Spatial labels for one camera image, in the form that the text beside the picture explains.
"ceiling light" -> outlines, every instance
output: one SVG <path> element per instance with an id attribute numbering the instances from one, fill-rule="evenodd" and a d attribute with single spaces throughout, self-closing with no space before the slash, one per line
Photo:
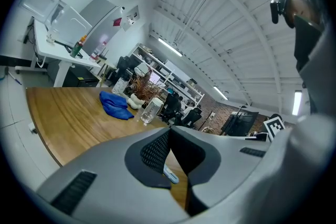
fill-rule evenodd
<path id="1" fill-rule="evenodd" d="M 214 86 L 214 89 L 215 89 L 217 92 L 219 92 L 219 94 L 220 94 L 225 100 L 228 100 L 228 98 L 227 98 L 225 95 L 223 95 L 222 92 L 221 92 L 216 86 Z"/>
<path id="2" fill-rule="evenodd" d="M 294 95 L 294 105 L 292 114 L 297 116 L 299 113 L 300 103 L 302 98 L 302 91 L 295 91 Z"/>
<path id="3" fill-rule="evenodd" d="M 159 38 L 159 42 L 161 42 L 166 47 L 170 48 L 173 52 L 175 52 L 178 56 L 182 56 L 177 50 L 175 50 L 172 46 L 170 46 L 168 43 L 164 42 L 161 38 Z"/>

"blue cloth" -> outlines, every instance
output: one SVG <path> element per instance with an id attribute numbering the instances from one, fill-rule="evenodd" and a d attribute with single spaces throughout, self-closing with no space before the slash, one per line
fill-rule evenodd
<path id="1" fill-rule="evenodd" d="M 99 94 L 99 99 L 108 115 L 121 120 L 134 118 L 132 113 L 127 110 L 127 102 L 124 97 L 102 91 Z"/>

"dried plant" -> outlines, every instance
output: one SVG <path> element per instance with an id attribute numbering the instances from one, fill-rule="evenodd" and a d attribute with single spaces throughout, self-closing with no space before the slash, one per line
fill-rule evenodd
<path id="1" fill-rule="evenodd" d="M 154 97 L 160 96 L 164 87 L 164 84 L 155 85 L 149 81 L 152 72 L 153 70 L 150 69 L 150 71 L 144 77 L 136 76 L 130 81 L 132 92 L 140 100 L 144 100 L 146 102 L 149 102 Z"/>

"white desk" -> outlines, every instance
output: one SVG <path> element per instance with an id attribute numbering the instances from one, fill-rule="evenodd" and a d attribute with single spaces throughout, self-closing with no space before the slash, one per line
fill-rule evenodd
<path id="1" fill-rule="evenodd" d="M 37 20 L 34 20 L 34 31 L 35 31 L 35 40 L 36 40 L 36 50 L 37 53 L 41 56 L 46 56 L 54 59 L 61 60 L 59 63 L 59 70 L 56 75 L 54 87 L 62 87 L 64 78 L 67 75 L 69 67 L 76 63 L 78 65 L 83 65 L 87 67 L 99 67 L 100 66 L 89 60 L 89 55 L 83 50 L 80 53 L 83 55 L 83 58 L 73 58 L 70 56 L 66 48 L 60 44 L 54 43 L 51 44 L 47 42 L 47 28 L 45 25 Z M 30 67 L 15 67 L 15 70 L 22 71 L 38 71 L 38 72 L 47 72 L 45 68 L 35 68 L 36 56 L 33 55 Z"/>

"white ceiling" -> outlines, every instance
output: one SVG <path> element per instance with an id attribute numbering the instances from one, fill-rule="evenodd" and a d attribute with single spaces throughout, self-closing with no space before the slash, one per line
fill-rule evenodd
<path id="1" fill-rule="evenodd" d="M 157 0 L 151 33 L 176 43 L 211 87 L 228 92 L 229 101 L 291 115 L 302 84 L 295 32 L 283 18 L 272 23 L 269 2 Z M 300 114 L 308 110 L 303 104 Z"/>

